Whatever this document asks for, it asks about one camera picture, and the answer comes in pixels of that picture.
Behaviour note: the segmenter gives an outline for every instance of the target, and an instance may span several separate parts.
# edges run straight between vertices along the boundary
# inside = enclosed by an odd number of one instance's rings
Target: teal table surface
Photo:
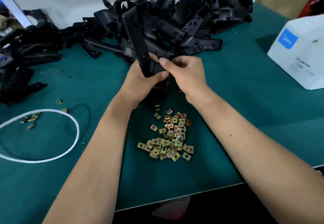
[[[207,83],[247,120],[308,164],[324,164],[324,89],[305,90],[266,55],[287,19],[262,5],[255,5],[252,16],[252,23],[214,36],[224,39],[221,51],[198,54]],[[62,61],[33,67],[31,83],[48,83],[48,87],[10,108],[0,105],[0,123],[35,109],[68,108],[80,124],[79,142],[62,158],[37,164],[0,159],[2,224],[41,223],[87,146],[129,69],[111,52],[102,52],[100,58],[92,59],[81,46],[63,50]],[[57,105],[56,99],[63,103]],[[187,113],[192,120],[185,140],[195,146],[189,162],[152,159],[136,147],[138,142],[160,137],[149,129],[151,124],[159,128],[164,124],[153,116],[156,104],[161,105],[161,116],[172,109]],[[46,159],[66,151],[75,139],[75,125],[66,116],[42,113],[35,123],[30,131],[26,130],[28,124],[18,121],[2,129],[0,152],[21,159]],[[172,80],[164,91],[151,94],[132,112],[121,170],[116,210],[244,182]]]

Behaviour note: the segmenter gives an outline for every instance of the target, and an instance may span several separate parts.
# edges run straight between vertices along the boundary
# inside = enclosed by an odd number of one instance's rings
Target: fingernail
[[[169,75],[169,72],[168,71],[163,71],[162,72],[162,77],[165,78]]]
[[[163,64],[164,64],[164,63],[165,63],[165,62],[167,61],[167,59],[165,59],[165,58],[160,58],[160,60],[159,60],[159,61],[160,61],[160,64],[162,64],[162,65],[163,65]]]

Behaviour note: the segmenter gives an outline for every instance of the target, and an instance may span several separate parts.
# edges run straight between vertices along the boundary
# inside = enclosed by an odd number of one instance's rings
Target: white cable
[[[62,112],[60,110],[54,110],[54,109],[39,109],[39,110],[35,110],[35,111],[31,111],[31,112],[26,112],[24,114],[21,114],[19,116],[16,116],[12,119],[10,119],[9,121],[6,121],[5,123],[1,124],[0,125],[0,129],[2,129],[3,127],[7,126],[8,124],[11,124],[12,122],[18,120],[18,119],[21,119],[27,115],[30,115],[32,113],[36,113],[36,112],[57,112],[57,113],[60,113],[60,114],[63,114],[65,116],[68,116],[69,118],[71,118],[73,120],[73,122],[75,123],[75,126],[76,126],[76,138],[75,138],[75,141],[73,143],[73,145],[64,153],[62,153],[61,155],[59,156],[56,156],[54,158],[49,158],[49,159],[44,159],[44,160],[36,160],[36,161],[33,161],[33,160],[22,160],[22,159],[15,159],[15,158],[11,158],[11,157],[7,157],[5,155],[2,155],[0,154],[0,157],[1,158],[4,158],[6,160],[10,160],[10,161],[14,161],[14,162],[24,162],[24,163],[39,163],[39,162],[49,162],[49,161],[52,161],[52,160],[55,160],[55,159],[58,159],[60,157],[63,157],[64,155],[66,155],[67,153],[69,153],[76,145],[78,139],[79,139],[79,133],[80,133],[80,129],[79,129],[79,124],[77,122],[77,120],[71,116],[70,114],[66,113],[66,112]]]

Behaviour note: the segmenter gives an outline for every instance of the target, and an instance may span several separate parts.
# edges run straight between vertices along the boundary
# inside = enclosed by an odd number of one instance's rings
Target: white box
[[[268,56],[305,89],[324,88],[324,14],[288,21]]]

